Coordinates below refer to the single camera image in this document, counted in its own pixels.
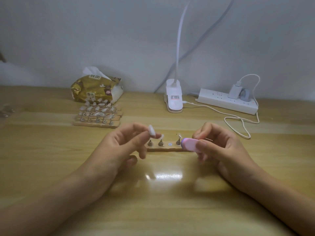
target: power outlet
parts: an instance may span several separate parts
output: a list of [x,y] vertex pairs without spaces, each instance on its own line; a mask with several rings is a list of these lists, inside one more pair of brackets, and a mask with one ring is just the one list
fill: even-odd
[[227,93],[221,93],[208,89],[200,89],[197,102],[251,115],[255,115],[258,111],[258,106],[254,99],[250,99],[249,102],[245,102],[240,99],[229,98]]

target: gray wall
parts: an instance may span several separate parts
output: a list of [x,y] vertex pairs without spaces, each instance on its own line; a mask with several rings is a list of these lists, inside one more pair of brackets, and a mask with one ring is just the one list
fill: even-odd
[[[85,66],[151,92],[175,60],[188,0],[0,0],[0,84],[69,87]],[[230,0],[194,0],[180,53]],[[180,63],[184,93],[228,91],[249,73],[256,95],[315,100],[315,0],[236,0],[215,31]],[[252,86],[255,79],[246,80]]]

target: forearm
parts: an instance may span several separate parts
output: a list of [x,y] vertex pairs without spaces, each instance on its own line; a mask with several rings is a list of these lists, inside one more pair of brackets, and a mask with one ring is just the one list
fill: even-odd
[[249,184],[248,195],[300,235],[315,235],[315,202],[267,173]]
[[88,182],[74,172],[42,194],[1,210],[0,235],[47,235],[91,203],[88,191]]

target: cable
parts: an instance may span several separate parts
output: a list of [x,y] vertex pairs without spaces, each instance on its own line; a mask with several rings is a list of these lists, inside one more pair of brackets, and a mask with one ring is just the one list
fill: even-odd
[[[219,17],[219,19],[213,23],[203,34],[202,36],[199,37],[199,39],[197,40],[197,42],[185,53],[183,54],[180,58],[179,58],[179,62],[182,61],[184,58],[186,58],[197,46],[199,46],[199,44],[204,40],[204,38],[209,34],[209,32],[211,32],[220,22],[221,20],[225,17],[225,15],[229,12],[229,10],[231,9],[232,5],[234,3],[234,0],[231,0],[229,5],[227,6],[227,8],[225,9],[225,11],[223,12],[223,14]],[[174,67],[175,67],[176,62],[174,62],[167,75],[165,76],[165,78],[163,79],[163,81],[158,85],[158,87],[155,88],[155,90],[153,91],[154,93],[156,93],[156,91],[158,91],[158,89],[165,83],[165,81],[169,78],[169,76],[171,75],[171,72],[173,71]]]
[[[258,77],[258,82],[256,83],[255,87],[253,88],[253,99],[255,100],[255,103],[257,104],[257,107],[258,107],[258,102],[257,102],[257,100],[256,100],[256,98],[255,98],[255,88],[257,87],[257,85],[258,85],[259,82],[260,82],[260,77],[259,77],[258,75],[256,75],[256,74],[249,74],[249,75],[243,76],[243,77],[239,80],[239,82],[241,82],[241,80],[242,80],[244,77],[247,77],[247,76],[250,76],[250,75],[254,75],[254,76],[257,76],[257,77]],[[244,121],[249,122],[249,123],[254,123],[254,124],[259,124],[259,123],[260,123],[259,117],[258,117],[258,111],[257,111],[257,113],[256,113],[257,122],[254,122],[254,121],[252,121],[252,120],[248,120],[248,119],[246,119],[246,118],[241,118],[241,117],[236,116],[236,115],[233,115],[233,114],[228,114],[228,113],[220,112],[220,111],[218,111],[218,110],[216,110],[216,109],[214,109],[214,108],[212,108],[212,107],[210,107],[210,106],[208,106],[208,105],[200,105],[200,104],[190,103],[190,102],[187,102],[187,101],[183,101],[183,103],[189,103],[189,104],[192,104],[192,105],[195,105],[195,106],[199,106],[199,107],[207,107],[207,108],[210,108],[210,109],[212,109],[212,110],[214,110],[214,111],[216,111],[216,112],[218,112],[218,113],[232,116],[232,117],[225,117],[225,118],[224,118],[224,122],[225,122],[235,133],[237,133],[238,135],[240,135],[241,137],[243,137],[243,138],[245,138],[245,139],[250,139],[250,138],[251,138],[251,135],[250,135],[250,133],[247,131],[247,129],[246,129],[246,127],[245,127]],[[241,120],[242,125],[243,125],[243,128],[244,128],[244,130],[246,131],[246,133],[248,134],[248,136],[243,135],[243,134],[241,134],[240,132],[236,131],[236,130],[226,121],[226,119]]]
[[178,27],[178,33],[177,33],[177,46],[176,46],[176,68],[175,68],[175,78],[174,78],[174,82],[173,84],[177,83],[177,78],[178,78],[178,58],[179,58],[179,43],[180,43],[180,35],[181,35],[181,28],[183,26],[183,21],[184,21],[184,17],[187,11],[187,8],[190,4],[190,1],[187,3],[187,5],[184,8],[184,11],[180,17],[180,22],[179,22],[179,27]]

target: gold tissue package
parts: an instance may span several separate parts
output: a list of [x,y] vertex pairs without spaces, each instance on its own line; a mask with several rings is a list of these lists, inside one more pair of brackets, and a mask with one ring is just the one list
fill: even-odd
[[75,101],[85,102],[89,100],[102,99],[110,102],[116,102],[123,94],[124,89],[121,84],[120,78],[114,78],[104,75],[85,75],[75,81],[70,89]]

